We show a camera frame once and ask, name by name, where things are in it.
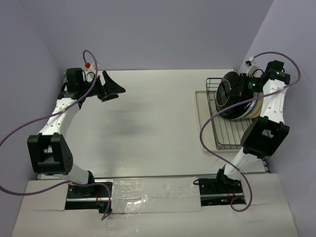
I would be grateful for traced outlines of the black rim plate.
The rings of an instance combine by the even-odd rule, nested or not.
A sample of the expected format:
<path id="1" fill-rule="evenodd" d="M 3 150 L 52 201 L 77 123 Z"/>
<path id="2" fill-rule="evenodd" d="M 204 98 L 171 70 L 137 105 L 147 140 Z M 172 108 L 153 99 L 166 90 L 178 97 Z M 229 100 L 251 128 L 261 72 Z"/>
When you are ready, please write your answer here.
<path id="1" fill-rule="evenodd" d="M 226 73 L 216 92 L 217 112 L 254 97 L 252 86 L 249 86 L 250 77 L 236 72 Z M 250 111 L 251 102 L 236 106 L 220 114 L 225 119 L 237 119 Z"/>

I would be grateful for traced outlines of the red and teal floral plate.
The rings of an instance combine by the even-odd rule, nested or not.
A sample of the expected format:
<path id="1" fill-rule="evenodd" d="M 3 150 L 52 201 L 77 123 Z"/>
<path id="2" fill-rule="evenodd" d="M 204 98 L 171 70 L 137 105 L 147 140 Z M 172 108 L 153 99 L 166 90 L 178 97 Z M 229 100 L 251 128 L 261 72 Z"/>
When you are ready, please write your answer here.
<path id="1" fill-rule="evenodd" d="M 240 117 L 240 119 L 251 119 L 253 117 L 253 115 L 256 114 L 256 112 L 254 111 L 254 108 L 256 107 L 256 104 L 257 104 L 257 100 L 256 99 L 251 101 L 247 105 L 246 112 Z"/>

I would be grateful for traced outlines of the teal scalloped plate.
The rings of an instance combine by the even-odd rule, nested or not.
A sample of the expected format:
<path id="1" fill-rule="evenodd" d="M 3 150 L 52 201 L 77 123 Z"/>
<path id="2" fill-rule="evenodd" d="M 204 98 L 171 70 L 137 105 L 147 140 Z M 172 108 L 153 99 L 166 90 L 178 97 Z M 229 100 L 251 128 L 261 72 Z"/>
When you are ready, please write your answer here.
<path id="1" fill-rule="evenodd" d="M 250 107 L 249 107 L 249 112 L 246 115 L 246 118 L 251 118 L 257 111 L 257 100 L 251 101 Z"/>

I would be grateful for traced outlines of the beige bird plate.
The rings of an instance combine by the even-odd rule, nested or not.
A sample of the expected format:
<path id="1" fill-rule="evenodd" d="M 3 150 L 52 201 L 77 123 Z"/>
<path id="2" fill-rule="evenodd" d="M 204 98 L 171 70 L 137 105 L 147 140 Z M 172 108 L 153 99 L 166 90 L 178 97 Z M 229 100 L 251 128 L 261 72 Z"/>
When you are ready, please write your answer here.
<path id="1" fill-rule="evenodd" d="M 262 109 L 262 104 L 263 104 L 263 98 L 257 99 L 257 107 L 256 107 L 257 111 L 256 111 L 256 114 L 254 114 L 251 119 L 254 119 L 260 115 L 261 109 Z"/>

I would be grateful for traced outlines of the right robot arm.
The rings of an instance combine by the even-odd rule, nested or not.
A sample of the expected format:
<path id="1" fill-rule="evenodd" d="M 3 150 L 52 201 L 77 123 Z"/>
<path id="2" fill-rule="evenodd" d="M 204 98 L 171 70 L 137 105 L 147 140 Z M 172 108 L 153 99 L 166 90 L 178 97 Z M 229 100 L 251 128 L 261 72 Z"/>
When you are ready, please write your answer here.
<path id="1" fill-rule="evenodd" d="M 252 123 L 241 138 L 241 149 L 232 161 L 217 172 L 215 189 L 227 192 L 236 186 L 254 162 L 274 154 L 289 134 L 284 124 L 283 106 L 290 75 L 284 63 L 271 61 L 260 77 L 256 69 L 249 73 L 225 74 L 216 92 L 216 110 L 224 119 L 251 119 Z"/>

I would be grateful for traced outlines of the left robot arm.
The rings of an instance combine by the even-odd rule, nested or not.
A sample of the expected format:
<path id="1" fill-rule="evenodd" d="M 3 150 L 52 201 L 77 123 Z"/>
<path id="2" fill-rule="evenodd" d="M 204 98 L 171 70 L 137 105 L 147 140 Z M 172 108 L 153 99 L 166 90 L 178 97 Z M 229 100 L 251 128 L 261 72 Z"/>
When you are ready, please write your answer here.
<path id="1" fill-rule="evenodd" d="M 94 68 L 66 70 L 66 81 L 58 94 L 56 106 L 46 125 L 27 139 L 33 171 L 79 184 L 86 197 L 96 193 L 93 174 L 74 163 L 65 135 L 86 97 L 96 96 L 102 102 L 118 98 L 126 90 L 114 82 L 106 71 L 98 76 Z"/>

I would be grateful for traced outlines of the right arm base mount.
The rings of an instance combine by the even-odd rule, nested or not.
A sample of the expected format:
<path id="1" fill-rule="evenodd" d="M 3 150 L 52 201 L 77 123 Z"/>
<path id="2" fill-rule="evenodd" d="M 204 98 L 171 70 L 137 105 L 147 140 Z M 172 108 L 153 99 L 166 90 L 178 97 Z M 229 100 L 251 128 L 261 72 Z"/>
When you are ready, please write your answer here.
<path id="1" fill-rule="evenodd" d="M 217 181 L 216 178 L 198 178 L 193 181 L 199 187 L 202 206 L 246 204 L 241 182 L 234 185 Z"/>

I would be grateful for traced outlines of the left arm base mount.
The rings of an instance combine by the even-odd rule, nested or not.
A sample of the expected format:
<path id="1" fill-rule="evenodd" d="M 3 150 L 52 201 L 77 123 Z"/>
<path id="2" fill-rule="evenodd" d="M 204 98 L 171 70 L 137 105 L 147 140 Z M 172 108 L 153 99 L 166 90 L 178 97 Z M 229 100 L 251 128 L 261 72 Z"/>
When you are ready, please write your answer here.
<path id="1" fill-rule="evenodd" d="M 102 185 L 79 187 L 69 185 L 66 196 L 66 210 L 98 210 L 104 214 L 109 202 L 108 190 Z"/>

